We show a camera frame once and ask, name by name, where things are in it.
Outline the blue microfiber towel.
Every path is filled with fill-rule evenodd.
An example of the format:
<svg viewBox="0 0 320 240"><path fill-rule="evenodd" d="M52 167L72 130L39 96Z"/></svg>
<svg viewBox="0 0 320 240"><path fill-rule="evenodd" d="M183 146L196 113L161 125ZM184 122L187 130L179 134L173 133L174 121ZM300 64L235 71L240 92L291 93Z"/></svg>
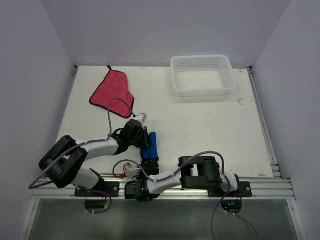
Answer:
<svg viewBox="0 0 320 240"><path fill-rule="evenodd" d="M149 134L149 146L140 150L140 155L143 161L158 161L158 148L157 148L157 134L151 132Z"/></svg>

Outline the red microfiber towel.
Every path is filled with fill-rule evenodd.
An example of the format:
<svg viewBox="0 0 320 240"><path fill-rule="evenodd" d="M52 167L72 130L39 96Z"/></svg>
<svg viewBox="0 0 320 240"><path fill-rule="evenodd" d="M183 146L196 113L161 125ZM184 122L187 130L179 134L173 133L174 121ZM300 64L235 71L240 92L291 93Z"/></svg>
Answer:
<svg viewBox="0 0 320 240"><path fill-rule="evenodd" d="M133 115L135 101L129 91L128 77L124 72L112 69L110 65L107 67L109 72L90 97L89 103L128 119Z"/></svg>

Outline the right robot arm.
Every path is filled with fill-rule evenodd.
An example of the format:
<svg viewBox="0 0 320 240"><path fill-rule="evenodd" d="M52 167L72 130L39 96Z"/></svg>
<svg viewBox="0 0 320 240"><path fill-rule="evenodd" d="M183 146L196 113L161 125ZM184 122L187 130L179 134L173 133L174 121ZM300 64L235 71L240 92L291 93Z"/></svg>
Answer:
<svg viewBox="0 0 320 240"><path fill-rule="evenodd" d="M148 175L140 167L142 177L138 181L128 182L124 188L126 200L150 202L165 191L181 186L189 190L207 190L223 196L235 196L240 190L239 177L225 171L225 160L219 157L218 163L214 156L183 156L171 170Z"/></svg>

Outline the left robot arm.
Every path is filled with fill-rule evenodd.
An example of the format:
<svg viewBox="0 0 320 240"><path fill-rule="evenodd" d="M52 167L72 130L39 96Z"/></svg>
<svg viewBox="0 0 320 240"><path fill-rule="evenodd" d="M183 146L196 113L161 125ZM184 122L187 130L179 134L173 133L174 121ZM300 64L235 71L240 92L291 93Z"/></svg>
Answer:
<svg viewBox="0 0 320 240"><path fill-rule="evenodd" d="M131 146L142 149L149 144L147 127L141 120L131 119L120 132L112 133L106 139L77 141L69 135L63 136L38 166L57 188L68 185L84 187L96 197L104 190L102 178L93 170L83 169L83 163L99 157L120 155Z"/></svg>

